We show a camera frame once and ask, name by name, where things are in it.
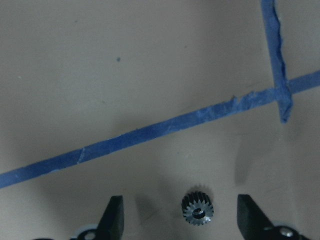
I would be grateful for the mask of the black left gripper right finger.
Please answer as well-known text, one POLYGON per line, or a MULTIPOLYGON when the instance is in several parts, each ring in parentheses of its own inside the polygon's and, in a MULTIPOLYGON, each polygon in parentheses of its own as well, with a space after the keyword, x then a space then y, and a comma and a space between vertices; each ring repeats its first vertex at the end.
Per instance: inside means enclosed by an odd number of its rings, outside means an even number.
POLYGON ((249 194, 237 196, 237 226, 244 240, 276 240, 275 226, 249 194))

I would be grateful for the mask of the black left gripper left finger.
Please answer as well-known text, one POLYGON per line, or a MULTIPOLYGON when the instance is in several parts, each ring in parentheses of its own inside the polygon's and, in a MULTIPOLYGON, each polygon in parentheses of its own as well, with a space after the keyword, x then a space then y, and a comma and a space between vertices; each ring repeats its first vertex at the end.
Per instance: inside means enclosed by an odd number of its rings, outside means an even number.
POLYGON ((97 240, 121 240, 124 232, 124 200, 122 195, 112 196, 98 223, 97 240))

